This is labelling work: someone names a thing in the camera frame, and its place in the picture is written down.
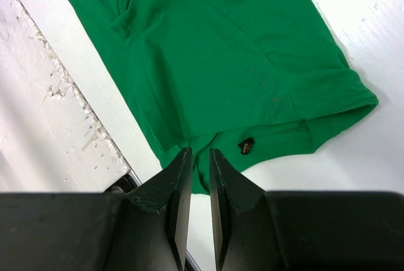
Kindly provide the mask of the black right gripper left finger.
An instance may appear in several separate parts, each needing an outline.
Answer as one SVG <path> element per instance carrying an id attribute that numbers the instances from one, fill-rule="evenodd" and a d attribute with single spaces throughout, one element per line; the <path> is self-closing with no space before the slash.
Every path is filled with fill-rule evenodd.
<path id="1" fill-rule="evenodd" d="M 192 150 L 129 193 L 3 193 L 2 270 L 183 270 Z"/>

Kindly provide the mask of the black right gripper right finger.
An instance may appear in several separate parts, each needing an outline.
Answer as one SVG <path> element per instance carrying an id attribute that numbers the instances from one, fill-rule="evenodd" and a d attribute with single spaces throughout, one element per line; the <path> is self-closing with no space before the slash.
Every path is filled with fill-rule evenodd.
<path id="1" fill-rule="evenodd" d="M 217 270 L 402 270 L 403 195 L 265 191 L 210 151 Z"/>

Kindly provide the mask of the green t shirt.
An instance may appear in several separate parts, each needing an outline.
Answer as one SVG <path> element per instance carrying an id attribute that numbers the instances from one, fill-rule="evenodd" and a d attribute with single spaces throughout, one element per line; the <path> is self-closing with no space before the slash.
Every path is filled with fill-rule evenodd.
<path id="1" fill-rule="evenodd" d="M 68 0 L 162 167 L 314 153 L 378 99 L 311 0 Z"/>

